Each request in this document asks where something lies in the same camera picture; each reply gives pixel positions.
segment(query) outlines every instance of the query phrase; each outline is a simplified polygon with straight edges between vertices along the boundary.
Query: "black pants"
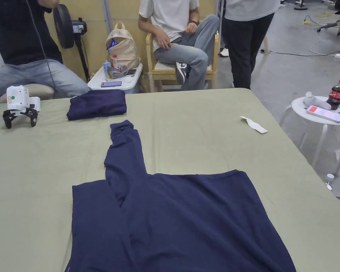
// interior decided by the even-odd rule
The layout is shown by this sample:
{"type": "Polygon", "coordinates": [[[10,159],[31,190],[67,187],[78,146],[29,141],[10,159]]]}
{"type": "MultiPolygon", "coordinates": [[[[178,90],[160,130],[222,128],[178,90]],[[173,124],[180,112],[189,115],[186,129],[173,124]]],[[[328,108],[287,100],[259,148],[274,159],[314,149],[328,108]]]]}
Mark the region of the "black pants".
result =
{"type": "Polygon", "coordinates": [[[229,49],[235,88],[250,89],[250,76],[255,69],[258,50],[271,25],[273,14],[253,21],[224,18],[223,37],[229,49]]]}

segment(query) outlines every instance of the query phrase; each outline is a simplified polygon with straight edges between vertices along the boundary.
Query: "blue jeans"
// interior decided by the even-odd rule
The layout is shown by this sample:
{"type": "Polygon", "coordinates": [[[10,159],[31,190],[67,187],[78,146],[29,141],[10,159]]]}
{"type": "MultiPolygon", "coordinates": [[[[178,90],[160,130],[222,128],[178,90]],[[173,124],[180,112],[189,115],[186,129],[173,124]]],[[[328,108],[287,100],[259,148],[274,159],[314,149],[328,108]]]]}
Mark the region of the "blue jeans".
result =
{"type": "MultiPolygon", "coordinates": [[[[58,97],[73,97],[91,90],[82,79],[62,63],[53,59],[48,61],[58,97]]],[[[32,83],[54,88],[45,60],[22,65],[5,64],[0,68],[0,96],[5,94],[6,89],[10,86],[32,83]]]]}
{"type": "Polygon", "coordinates": [[[202,21],[194,35],[184,34],[173,41],[166,50],[159,48],[155,57],[164,63],[181,62],[191,67],[189,78],[181,87],[183,91],[202,90],[205,85],[206,70],[214,53],[214,35],[219,29],[219,18],[209,15],[202,21]]]}

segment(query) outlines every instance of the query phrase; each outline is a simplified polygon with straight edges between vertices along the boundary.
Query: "smartphone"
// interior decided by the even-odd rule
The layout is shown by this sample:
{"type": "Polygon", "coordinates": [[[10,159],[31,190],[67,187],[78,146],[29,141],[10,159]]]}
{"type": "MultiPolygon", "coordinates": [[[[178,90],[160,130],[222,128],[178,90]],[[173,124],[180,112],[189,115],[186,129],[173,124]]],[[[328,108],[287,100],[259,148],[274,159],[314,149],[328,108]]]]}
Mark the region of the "smartphone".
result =
{"type": "Polygon", "coordinates": [[[118,87],[118,86],[122,86],[122,81],[102,82],[101,84],[101,88],[118,87]]]}
{"type": "Polygon", "coordinates": [[[126,75],[130,75],[130,76],[133,76],[133,75],[135,75],[136,74],[136,69],[131,69],[131,70],[128,70],[127,72],[126,72],[126,75]]]}
{"type": "Polygon", "coordinates": [[[336,112],[332,112],[330,110],[326,110],[326,109],[319,108],[319,107],[316,107],[316,106],[310,106],[307,109],[307,113],[312,114],[312,115],[316,115],[316,116],[324,118],[326,120],[333,121],[335,123],[340,123],[340,114],[338,114],[336,112]]]}

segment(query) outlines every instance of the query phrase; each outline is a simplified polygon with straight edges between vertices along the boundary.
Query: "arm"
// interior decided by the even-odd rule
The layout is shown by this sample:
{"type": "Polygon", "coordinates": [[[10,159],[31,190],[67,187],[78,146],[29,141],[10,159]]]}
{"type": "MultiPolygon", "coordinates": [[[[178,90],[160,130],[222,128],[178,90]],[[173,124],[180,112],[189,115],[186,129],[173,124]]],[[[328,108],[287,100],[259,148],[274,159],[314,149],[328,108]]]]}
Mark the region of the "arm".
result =
{"type": "Polygon", "coordinates": [[[38,0],[38,3],[48,9],[53,9],[59,5],[59,0],[38,0]]]}
{"type": "Polygon", "coordinates": [[[154,34],[159,46],[162,48],[169,49],[169,47],[171,47],[169,36],[158,27],[155,27],[148,18],[144,18],[140,15],[138,19],[138,28],[144,32],[154,34]]]}
{"type": "Polygon", "coordinates": [[[188,26],[185,29],[185,32],[187,34],[194,34],[198,28],[197,24],[194,24],[194,22],[191,21],[195,21],[197,23],[199,23],[199,10],[198,8],[194,9],[194,10],[190,10],[189,11],[189,21],[190,23],[188,24],[188,26]]]}

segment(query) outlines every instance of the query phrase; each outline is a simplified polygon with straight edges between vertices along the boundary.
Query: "round white stool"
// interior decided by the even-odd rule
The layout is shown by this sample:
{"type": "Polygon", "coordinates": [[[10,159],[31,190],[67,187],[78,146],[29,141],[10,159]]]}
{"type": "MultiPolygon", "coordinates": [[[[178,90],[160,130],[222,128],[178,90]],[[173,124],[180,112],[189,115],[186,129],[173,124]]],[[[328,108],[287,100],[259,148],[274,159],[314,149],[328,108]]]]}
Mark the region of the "round white stool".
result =
{"type": "MultiPolygon", "coordinates": [[[[316,96],[316,97],[319,100],[323,100],[323,101],[326,101],[328,99],[328,97],[323,97],[323,96],[316,96]]],[[[294,101],[292,101],[290,106],[285,108],[285,112],[284,112],[284,114],[282,115],[282,117],[281,117],[281,119],[279,121],[279,125],[282,127],[282,125],[283,125],[283,123],[285,121],[286,116],[291,112],[291,110],[293,110],[297,115],[299,115],[303,119],[305,119],[306,122],[315,122],[315,123],[323,124],[321,137],[320,137],[319,143],[317,145],[316,152],[315,152],[314,158],[312,160],[312,164],[311,164],[311,166],[313,168],[315,168],[315,165],[317,163],[317,160],[319,159],[319,155],[320,155],[321,149],[322,149],[324,141],[325,141],[326,133],[327,133],[327,130],[328,130],[328,125],[340,125],[340,123],[338,124],[338,123],[335,123],[333,121],[329,121],[329,120],[323,119],[321,117],[308,114],[307,113],[308,106],[306,106],[304,104],[303,100],[304,100],[304,97],[300,97],[298,99],[295,99],[294,101]]],[[[334,112],[340,113],[340,106],[339,106],[339,108],[337,110],[334,110],[334,112]]],[[[310,130],[310,126],[307,126],[307,129],[303,133],[303,135],[302,135],[302,137],[300,139],[300,142],[299,142],[299,144],[297,146],[297,148],[299,150],[301,150],[302,146],[304,145],[304,142],[305,142],[306,137],[307,137],[307,135],[309,133],[309,130],[310,130]]],[[[336,168],[334,174],[336,176],[340,175],[340,159],[339,159],[339,162],[338,162],[338,165],[337,165],[337,168],[336,168]]]]}

